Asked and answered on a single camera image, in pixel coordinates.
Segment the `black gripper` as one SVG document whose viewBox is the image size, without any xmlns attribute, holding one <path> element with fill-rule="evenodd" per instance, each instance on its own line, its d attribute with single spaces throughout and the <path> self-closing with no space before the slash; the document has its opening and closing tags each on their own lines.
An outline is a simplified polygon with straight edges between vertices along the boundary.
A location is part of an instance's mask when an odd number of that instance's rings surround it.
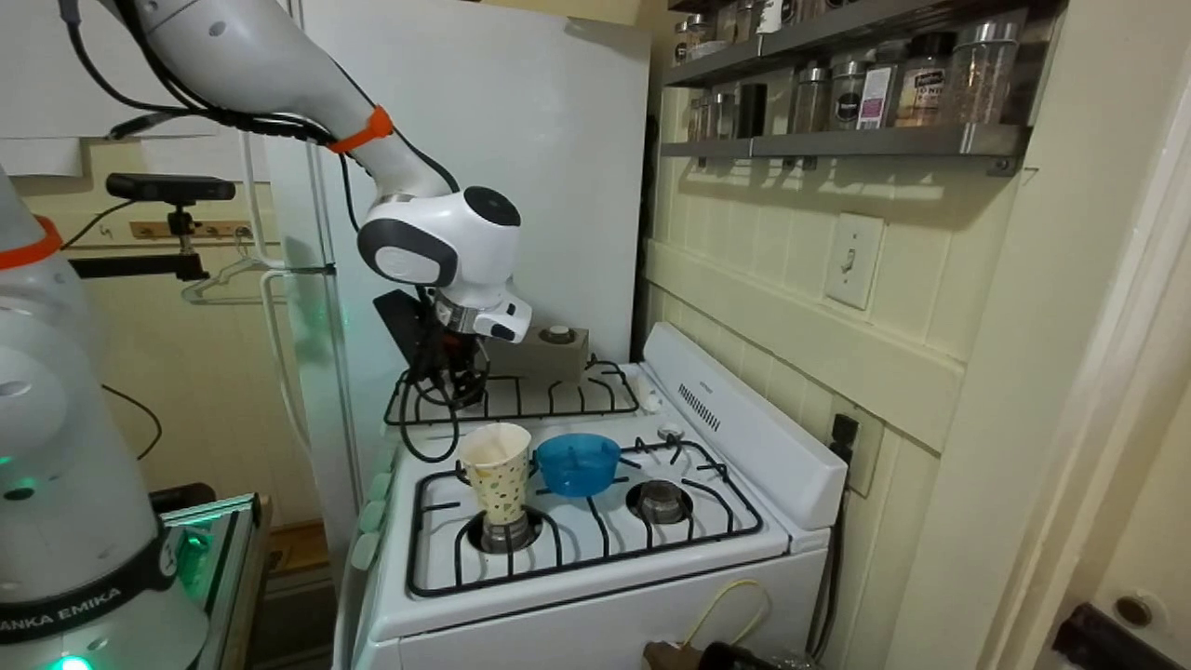
<svg viewBox="0 0 1191 670">
<path fill-rule="evenodd" d="M 454 405 L 481 397 L 484 370 L 477 365 L 477 339 L 445 333 L 424 294 L 378 294 L 374 313 L 417 382 L 439 386 Z"/>
</svg>

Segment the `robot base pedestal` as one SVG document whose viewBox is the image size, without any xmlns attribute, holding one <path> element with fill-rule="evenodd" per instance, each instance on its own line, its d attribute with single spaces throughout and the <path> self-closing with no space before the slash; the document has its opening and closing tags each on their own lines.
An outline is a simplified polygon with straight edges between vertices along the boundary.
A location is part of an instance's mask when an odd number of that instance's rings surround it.
<svg viewBox="0 0 1191 670">
<path fill-rule="evenodd" d="M 255 494 L 156 515 L 58 230 L 0 174 L 0 670 L 250 670 Z"/>
</svg>

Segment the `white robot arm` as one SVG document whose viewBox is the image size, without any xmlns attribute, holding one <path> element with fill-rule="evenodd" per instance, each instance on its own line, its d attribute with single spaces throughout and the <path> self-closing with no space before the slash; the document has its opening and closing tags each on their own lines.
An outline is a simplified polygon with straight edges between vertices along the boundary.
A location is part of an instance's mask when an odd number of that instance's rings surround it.
<svg viewBox="0 0 1191 670">
<path fill-rule="evenodd" d="M 57 0 L 84 73 L 119 92 L 80 46 L 79 0 Z M 407 382 L 445 405 L 484 393 L 484 339 L 522 342 L 533 307 L 511 289 L 522 213 L 492 187 L 456 187 L 422 151 L 275 0 L 99 0 L 131 32 L 172 106 L 150 115 L 201 115 L 233 130 L 299 138 L 356 164 L 374 200 L 355 227 L 360 259 L 396 282 L 374 297 L 407 357 Z"/>
</svg>

